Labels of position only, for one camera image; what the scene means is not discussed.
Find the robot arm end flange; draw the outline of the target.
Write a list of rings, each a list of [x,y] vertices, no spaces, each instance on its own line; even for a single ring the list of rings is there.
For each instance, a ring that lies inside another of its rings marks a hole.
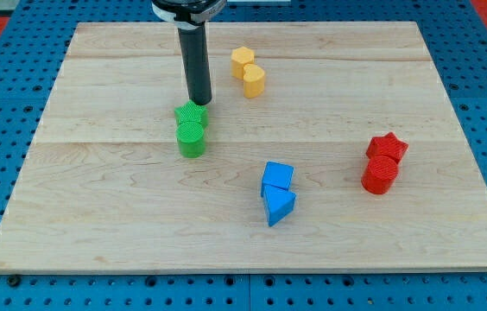
[[[226,0],[151,0],[154,14],[179,29],[193,30],[218,15]]]

